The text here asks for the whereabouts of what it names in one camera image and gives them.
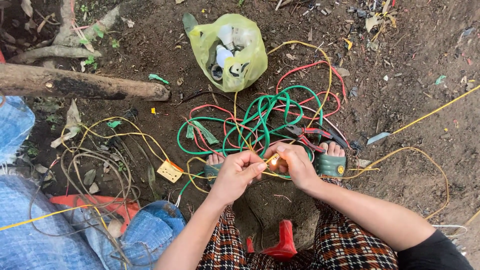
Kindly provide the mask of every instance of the pliers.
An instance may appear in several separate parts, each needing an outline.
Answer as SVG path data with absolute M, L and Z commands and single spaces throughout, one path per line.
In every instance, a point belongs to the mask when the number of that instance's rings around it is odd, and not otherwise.
M 311 143 L 304 134 L 305 133 L 312 133 L 312 134 L 319 134 L 319 135 L 327 137 L 329 139 L 333 138 L 333 136 L 330 133 L 328 133 L 326 131 L 323 131 L 321 129 L 318 129 L 318 128 L 297 127 L 297 126 L 291 125 L 291 124 L 287 124 L 287 126 L 285 128 L 288 131 L 292 132 L 294 135 L 296 135 L 297 140 L 300 140 L 301 142 L 306 144 L 311 149 L 313 149 L 315 151 L 318 151 L 320 153 L 323 153 L 323 154 L 327 153 L 327 150 L 325 150 L 323 147 L 320 147 L 320 146 L 317 146 L 317 145 L 314 145 L 313 143 Z

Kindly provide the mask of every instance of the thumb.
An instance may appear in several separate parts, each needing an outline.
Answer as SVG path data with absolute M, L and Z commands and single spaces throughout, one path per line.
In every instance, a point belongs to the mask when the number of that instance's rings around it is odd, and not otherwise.
M 287 162 L 289 170 L 299 170 L 305 166 L 295 151 L 282 146 L 279 146 L 276 151 Z
M 246 182 L 250 182 L 254 177 L 261 174 L 266 168 L 267 168 L 267 164 L 265 162 L 257 162 L 257 163 L 251 164 L 250 166 L 248 166 L 248 168 L 239 172 L 239 175 Z

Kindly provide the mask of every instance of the sandal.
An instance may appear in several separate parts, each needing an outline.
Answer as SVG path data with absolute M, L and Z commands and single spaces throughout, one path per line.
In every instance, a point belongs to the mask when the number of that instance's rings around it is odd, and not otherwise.
M 333 157 L 327 154 L 316 155 L 313 160 L 313 167 L 317 174 L 332 177 L 342 177 L 345 172 L 347 157 Z
M 213 164 L 213 165 L 205 164 L 205 165 L 204 165 L 204 173 L 205 173 L 205 176 L 206 176 L 206 177 L 217 176 L 217 175 L 218 175 L 218 171 L 219 171 L 220 168 L 222 167 L 222 164 L 223 164 L 223 163 Z M 213 184 L 215 183 L 215 179 L 216 179 L 216 178 L 207 179 L 207 183 L 208 183 L 209 185 L 213 185 Z

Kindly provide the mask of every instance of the yellow plastic bag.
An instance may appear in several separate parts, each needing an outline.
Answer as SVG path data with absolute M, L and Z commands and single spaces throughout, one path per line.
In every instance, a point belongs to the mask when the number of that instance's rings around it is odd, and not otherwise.
M 244 49 L 237 51 L 234 57 L 225 60 L 222 81 L 219 83 L 212 78 L 211 66 L 215 61 L 215 48 L 221 44 L 217 34 L 221 26 L 230 25 L 233 31 L 244 31 L 248 35 L 248 42 Z M 262 34 L 257 24 L 240 14 L 225 14 L 214 23 L 196 25 L 187 32 L 192 44 L 193 53 L 200 68 L 210 81 L 224 92 L 238 92 L 252 85 L 267 69 L 267 54 L 265 52 Z M 239 76 L 229 72 L 231 67 L 238 70 Z

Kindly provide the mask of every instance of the wooden log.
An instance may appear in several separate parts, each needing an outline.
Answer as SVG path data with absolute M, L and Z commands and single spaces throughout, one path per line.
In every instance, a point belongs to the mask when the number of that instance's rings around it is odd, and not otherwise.
M 15 64 L 0 64 L 0 90 L 6 96 L 150 101 L 170 99 L 170 91 L 161 84 Z

